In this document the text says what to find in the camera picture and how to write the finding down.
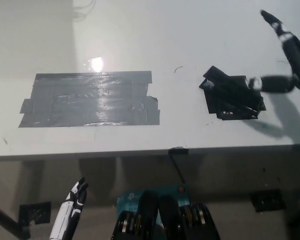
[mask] black plastic piece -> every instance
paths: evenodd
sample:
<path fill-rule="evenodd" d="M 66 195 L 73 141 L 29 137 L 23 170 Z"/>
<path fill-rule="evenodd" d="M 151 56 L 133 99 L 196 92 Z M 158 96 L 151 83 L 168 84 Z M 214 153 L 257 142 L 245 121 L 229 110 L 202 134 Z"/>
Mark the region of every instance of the black plastic piece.
<path fill-rule="evenodd" d="M 205 204 L 181 206 L 180 211 L 185 219 L 189 240 L 220 240 L 215 222 Z"/>
<path fill-rule="evenodd" d="M 246 76 L 228 76 L 215 66 L 204 75 L 206 79 L 199 88 L 204 90 L 210 114 L 222 120 L 257 119 L 266 110 L 259 92 L 250 90 Z"/>
<path fill-rule="evenodd" d="M 123 211 L 119 215 L 111 240 L 150 240 L 156 225 L 158 207 L 158 194 L 155 191 L 144 191 L 137 212 Z"/>
<path fill-rule="evenodd" d="M 188 155 L 189 148 L 184 148 L 182 146 L 173 147 L 168 150 L 168 155 Z"/>
<path fill-rule="evenodd" d="M 182 217 L 178 202 L 170 195 L 159 199 L 159 212 L 167 240 L 187 240 L 186 222 Z"/>
<path fill-rule="evenodd" d="M 51 217 L 51 202 L 20 205 L 18 222 L 27 227 L 31 221 L 34 224 L 49 224 Z"/>
<path fill-rule="evenodd" d="M 287 208 L 280 189 L 252 192 L 250 199 L 257 213 Z"/>

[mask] black cable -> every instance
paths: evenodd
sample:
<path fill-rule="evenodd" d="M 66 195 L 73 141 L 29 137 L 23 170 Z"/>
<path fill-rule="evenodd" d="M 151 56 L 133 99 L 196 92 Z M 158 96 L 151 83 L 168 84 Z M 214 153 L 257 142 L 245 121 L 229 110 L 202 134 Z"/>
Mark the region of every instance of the black cable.
<path fill-rule="evenodd" d="M 182 173 L 181 173 L 181 171 L 180 171 L 180 169 L 179 169 L 179 167 L 178 167 L 176 161 L 174 160 L 174 158 L 172 157 L 171 154 L 169 154 L 169 158 L 170 158 L 170 160 L 171 160 L 171 162 L 172 162 L 172 164 L 173 164 L 173 166 L 174 166 L 176 172 L 178 173 L 181 182 L 182 182 L 183 184 L 186 184 L 185 178 L 184 178 L 184 176 L 182 176 Z"/>

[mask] black tape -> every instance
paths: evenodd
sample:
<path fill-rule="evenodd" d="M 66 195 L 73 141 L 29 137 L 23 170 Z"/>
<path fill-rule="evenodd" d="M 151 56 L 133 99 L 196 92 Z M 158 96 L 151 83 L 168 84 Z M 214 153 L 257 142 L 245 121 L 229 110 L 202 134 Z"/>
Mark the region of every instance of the black tape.
<path fill-rule="evenodd" d="M 51 202 L 20 205 L 18 223 L 23 227 L 34 224 L 49 224 L 51 217 Z"/>

